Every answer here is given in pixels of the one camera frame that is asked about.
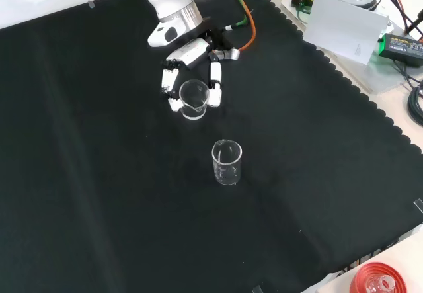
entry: glass rim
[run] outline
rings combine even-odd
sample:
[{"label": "glass rim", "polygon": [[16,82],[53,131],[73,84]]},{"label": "glass rim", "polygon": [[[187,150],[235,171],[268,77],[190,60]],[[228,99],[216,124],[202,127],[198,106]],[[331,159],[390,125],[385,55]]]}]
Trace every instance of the glass rim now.
[{"label": "glass rim", "polygon": [[[202,83],[205,87],[206,87],[206,89],[207,89],[207,99],[204,101],[204,103],[201,105],[201,106],[197,106],[196,108],[195,107],[193,107],[192,105],[190,105],[189,103],[187,103],[184,99],[182,99],[182,95],[181,95],[181,92],[182,92],[182,88],[185,86],[185,84],[187,84],[187,83],[189,83],[189,82],[191,82],[191,81],[197,81],[197,82],[199,82],[199,83]],[[203,82],[203,81],[201,81],[201,80],[199,80],[199,79],[190,79],[190,80],[187,80],[187,81],[185,81],[181,86],[180,86],[180,88],[179,88],[179,99],[182,101],[182,103],[185,105],[185,106],[189,106],[192,110],[197,110],[197,109],[201,109],[201,108],[203,108],[205,105],[207,105],[208,104],[208,102],[209,102],[209,98],[210,98],[210,90],[209,90],[209,87],[207,87],[207,85]]]},{"label": "glass rim", "polygon": [[[235,144],[238,146],[238,148],[239,148],[239,156],[238,156],[238,158],[237,158],[236,160],[234,160],[233,162],[230,162],[230,163],[222,163],[221,161],[218,161],[218,160],[214,157],[214,153],[213,153],[213,152],[214,152],[214,148],[216,147],[217,142],[220,142],[220,141],[233,142],[233,143],[235,143]],[[233,140],[227,140],[227,139],[221,139],[221,140],[218,140],[218,141],[216,141],[216,142],[214,143],[213,148],[211,149],[211,157],[213,158],[213,160],[214,160],[216,163],[218,163],[218,164],[220,164],[220,165],[232,165],[232,164],[234,164],[234,163],[238,162],[238,161],[240,160],[241,156],[243,156],[243,149],[242,149],[242,147],[238,144],[238,142],[233,141]]]}]

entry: black cloth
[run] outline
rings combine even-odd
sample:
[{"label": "black cloth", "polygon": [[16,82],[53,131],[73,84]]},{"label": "black cloth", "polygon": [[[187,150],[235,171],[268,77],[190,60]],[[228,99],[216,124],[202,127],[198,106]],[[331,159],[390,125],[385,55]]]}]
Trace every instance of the black cloth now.
[{"label": "black cloth", "polygon": [[[300,292],[422,221],[420,149],[269,0],[245,1],[256,41],[195,122],[159,93],[173,48],[147,46],[147,0],[0,32],[2,292]],[[236,186],[213,177],[221,138],[243,148]]]}]

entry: glass beaker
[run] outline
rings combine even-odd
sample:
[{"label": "glass beaker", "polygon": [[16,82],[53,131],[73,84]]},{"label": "glass beaker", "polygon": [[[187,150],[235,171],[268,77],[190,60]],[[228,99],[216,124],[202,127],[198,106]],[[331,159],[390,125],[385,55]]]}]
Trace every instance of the glass beaker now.
[{"label": "glass beaker", "polygon": [[241,146],[231,140],[219,140],[211,151],[214,176],[223,185],[238,183],[241,178]]},{"label": "glass beaker", "polygon": [[198,120],[206,113],[209,89],[200,80],[188,80],[180,86],[179,99],[182,101],[182,115],[190,120]]}]

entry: orange cable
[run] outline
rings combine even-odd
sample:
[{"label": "orange cable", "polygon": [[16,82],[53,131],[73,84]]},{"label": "orange cable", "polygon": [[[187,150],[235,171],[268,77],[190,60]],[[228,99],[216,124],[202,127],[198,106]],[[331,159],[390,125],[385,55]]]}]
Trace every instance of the orange cable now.
[{"label": "orange cable", "polygon": [[243,0],[243,8],[245,10],[245,13],[247,14],[247,17],[250,20],[250,23],[251,23],[252,36],[251,36],[251,39],[249,40],[248,43],[246,43],[243,47],[239,48],[240,52],[242,52],[243,50],[246,50],[256,39],[256,25],[254,23],[254,20],[252,19],[251,12],[250,12],[249,8],[247,7],[247,5],[245,4],[244,0]]}]

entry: red lid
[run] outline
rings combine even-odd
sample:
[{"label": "red lid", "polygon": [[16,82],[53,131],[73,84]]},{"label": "red lid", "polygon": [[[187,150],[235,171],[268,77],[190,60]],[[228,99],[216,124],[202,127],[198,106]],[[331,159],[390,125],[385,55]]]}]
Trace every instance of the red lid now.
[{"label": "red lid", "polygon": [[360,268],[351,282],[350,293],[367,293],[365,283],[367,280],[377,274],[392,276],[395,280],[394,293],[406,293],[407,287],[401,275],[389,265],[380,262],[367,263]]}]

